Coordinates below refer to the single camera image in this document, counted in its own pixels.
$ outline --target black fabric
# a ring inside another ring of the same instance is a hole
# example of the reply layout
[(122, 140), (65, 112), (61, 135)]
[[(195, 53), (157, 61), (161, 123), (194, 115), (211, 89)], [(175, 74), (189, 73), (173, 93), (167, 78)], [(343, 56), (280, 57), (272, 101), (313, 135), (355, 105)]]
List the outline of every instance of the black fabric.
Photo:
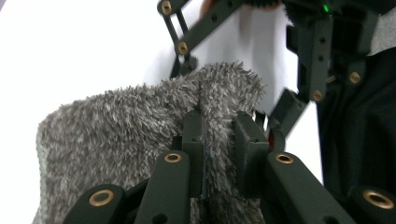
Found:
[(360, 185), (396, 195), (396, 48), (366, 65), (359, 86), (335, 82), (318, 104), (324, 185), (341, 199)]

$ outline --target white wall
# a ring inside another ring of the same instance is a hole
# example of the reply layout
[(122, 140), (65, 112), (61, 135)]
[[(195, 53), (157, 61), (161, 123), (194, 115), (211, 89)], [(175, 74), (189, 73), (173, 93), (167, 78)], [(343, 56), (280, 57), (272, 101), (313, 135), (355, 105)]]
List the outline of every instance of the white wall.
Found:
[[(198, 8), (200, 0), (191, 4)], [(171, 64), (158, 61), (172, 55), (172, 45), (156, 5), (156, 0), (6, 2), (0, 12), (0, 223), (30, 223), (35, 215), (35, 133), (41, 120), (62, 104), (168, 76)], [(153, 61), (158, 65), (151, 66)], [(315, 109), (307, 113), (309, 125), (297, 127), (303, 131), (290, 138), (295, 148), (312, 140), (304, 130), (315, 127)], [(317, 140), (308, 147), (314, 154), (305, 154), (305, 160), (320, 176)]]

